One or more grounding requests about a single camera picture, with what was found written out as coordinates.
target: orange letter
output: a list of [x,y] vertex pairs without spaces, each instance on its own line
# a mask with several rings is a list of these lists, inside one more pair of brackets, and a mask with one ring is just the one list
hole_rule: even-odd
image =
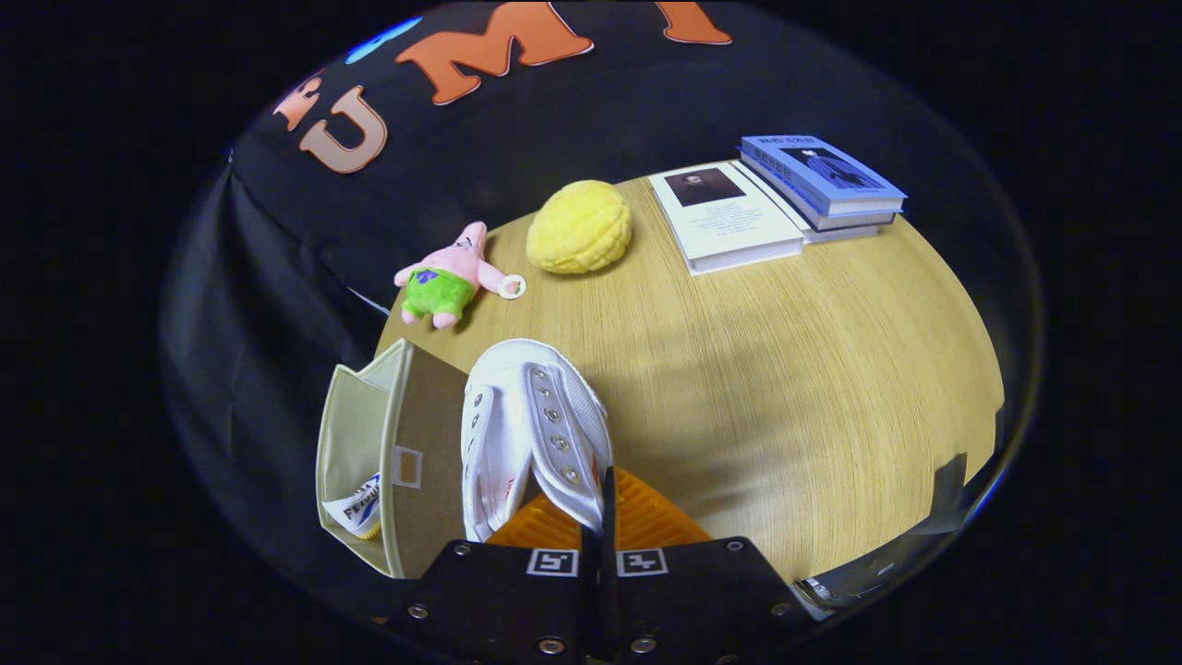
[[485,34],[437,32],[413,44],[395,61],[418,65],[435,84],[431,102],[442,106],[480,87],[480,77],[460,73],[456,63],[505,76],[513,39],[521,44],[518,61],[522,65],[544,65],[595,47],[590,39],[571,32],[550,2],[506,2],[493,11]]
[[300,150],[307,150],[320,159],[320,163],[337,172],[361,170],[385,145],[385,123],[374,112],[374,109],[362,99],[362,86],[357,85],[337,99],[330,109],[333,113],[345,113],[362,130],[362,142],[356,148],[345,148],[325,129],[327,120],[312,125],[299,142]]
[[690,44],[730,44],[730,35],[714,27],[697,2],[657,2],[669,21],[665,37]]
[[320,98],[319,92],[313,92],[320,87],[319,76],[319,71],[312,74],[312,78],[305,80],[303,85],[285,97],[282,102],[279,102],[275,110],[271,111],[271,115],[282,113],[287,118],[287,131],[296,129],[299,120],[304,119],[304,116],[312,110],[312,104]]

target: black cloth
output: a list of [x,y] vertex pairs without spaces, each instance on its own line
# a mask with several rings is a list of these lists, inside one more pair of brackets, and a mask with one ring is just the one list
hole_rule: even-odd
[[[1006,396],[1030,399],[1035,298],[1013,210],[985,163],[933,110],[818,35],[743,5],[706,5],[734,41],[662,35],[654,4],[563,4],[595,50],[436,106],[395,56],[437,31],[482,33],[495,5],[444,6],[362,60],[325,64],[294,131],[262,109],[186,221],[164,289],[160,348],[183,446],[219,508],[266,561],[355,618],[389,609],[388,580],[324,533],[313,462],[332,369],[372,358],[394,272],[584,178],[617,182],[736,156],[743,135],[808,133],[910,195],[905,215],[956,272],[998,352]],[[293,72],[291,89],[316,72]],[[382,152],[348,175],[299,149],[355,85],[384,119]],[[1018,418],[1021,409],[1011,409]]]

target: beige box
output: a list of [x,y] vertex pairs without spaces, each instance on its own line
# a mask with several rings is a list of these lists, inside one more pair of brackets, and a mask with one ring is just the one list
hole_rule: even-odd
[[[361,372],[337,366],[320,420],[316,508],[320,526],[390,578],[421,578],[462,539],[460,418],[468,377],[405,340]],[[363,541],[322,501],[345,498],[379,472],[382,532]]]

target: round wooden table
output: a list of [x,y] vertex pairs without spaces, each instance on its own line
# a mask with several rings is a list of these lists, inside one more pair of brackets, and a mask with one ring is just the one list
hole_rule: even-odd
[[928,517],[936,471],[994,450],[1001,373],[956,275],[902,216],[877,236],[690,276],[645,177],[618,184],[634,237],[616,263],[560,275],[525,255],[533,215],[489,234],[526,293],[482,291],[453,328],[400,338],[470,371],[530,338],[608,409],[616,464],[712,536],[749,537],[786,582],[830,571]]

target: green shorts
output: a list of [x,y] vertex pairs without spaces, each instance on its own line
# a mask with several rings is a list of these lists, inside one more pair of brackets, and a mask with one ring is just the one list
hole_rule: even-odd
[[475,294],[476,288],[467,279],[446,269],[424,267],[410,273],[402,308],[415,318],[426,313],[452,313],[459,319],[463,318],[463,307]]

